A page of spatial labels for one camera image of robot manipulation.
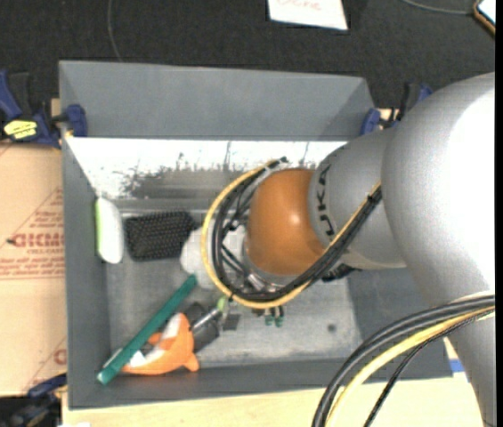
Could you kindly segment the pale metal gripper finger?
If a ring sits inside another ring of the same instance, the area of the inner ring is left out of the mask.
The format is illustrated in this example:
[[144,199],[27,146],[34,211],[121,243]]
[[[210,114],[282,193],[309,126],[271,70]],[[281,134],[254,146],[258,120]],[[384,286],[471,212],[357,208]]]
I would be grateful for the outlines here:
[[185,311],[185,315],[190,324],[194,324],[199,318],[206,315],[211,310],[219,310],[221,313],[227,314],[230,308],[229,301],[226,297],[221,297],[213,304],[205,304],[201,302],[193,302]]
[[211,310],[199,318],[191,327],[194,333],[200,333],[211,329],[216,332],[234,331],[240,322],[239,313],[221,313],[219,310]]

